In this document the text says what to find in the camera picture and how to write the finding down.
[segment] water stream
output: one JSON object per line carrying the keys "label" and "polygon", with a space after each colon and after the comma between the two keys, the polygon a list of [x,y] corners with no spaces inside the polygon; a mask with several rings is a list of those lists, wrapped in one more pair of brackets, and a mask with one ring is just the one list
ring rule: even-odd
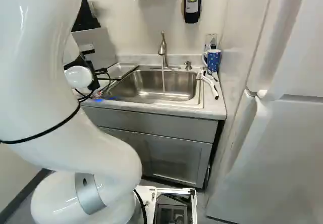
{"label": "water stream", "polygon": [[163,92],[164,92],[164,94],[165,94],[164,60],[165,60],[165,59],[163,59],[163,63],[162,63],[162,65],[161,65],[161,77],[162,77],[162,79],[163,79]]}

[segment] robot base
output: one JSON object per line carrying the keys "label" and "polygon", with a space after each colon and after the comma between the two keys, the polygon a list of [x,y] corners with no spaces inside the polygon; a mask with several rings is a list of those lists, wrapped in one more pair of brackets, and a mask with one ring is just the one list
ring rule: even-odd
{"label": "robot base", "polygon": [[[147,224],[197,224],[195,189],[138,186],[136,190],[146,205]],[[128,224],[144,224],[139,201]]]}

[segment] sink basin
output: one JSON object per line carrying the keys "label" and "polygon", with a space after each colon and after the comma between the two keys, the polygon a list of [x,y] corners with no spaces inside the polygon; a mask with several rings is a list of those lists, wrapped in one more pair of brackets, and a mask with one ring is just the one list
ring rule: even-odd
{"label": "sink basin", "polygon": [[153,104],[199,104],[200,80],[196,72],[139,67],[114,84],[103,97],[118,101]]}

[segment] cabinet door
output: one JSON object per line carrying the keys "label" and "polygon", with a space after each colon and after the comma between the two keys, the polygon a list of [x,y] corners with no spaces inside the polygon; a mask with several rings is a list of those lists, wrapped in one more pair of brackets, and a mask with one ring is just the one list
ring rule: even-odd
{"label": "cabinet door", "polygon": [[127,142],[141,158],[144,175],[201,188],[212,144],[100,128]]}
{"label": "cabinet door", "polygon": [[99,127],[102,131],[128,143],[137,152],[142,163],[142,171],[146,176],[152,176],[150,150],[146,139],[132,132]]}

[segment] faucet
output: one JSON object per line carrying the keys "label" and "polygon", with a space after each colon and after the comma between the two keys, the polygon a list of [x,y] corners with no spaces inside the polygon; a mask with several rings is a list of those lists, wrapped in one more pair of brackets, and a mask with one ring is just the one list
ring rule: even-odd
{"label": "faucet", "polygon": [[163,40],[159,46],[158,55],[163,56],[163,68],[168,68],[168,62],[167,62],[167,44],[165,40],[165,32],[161,32],[161,36],[163,37]]}

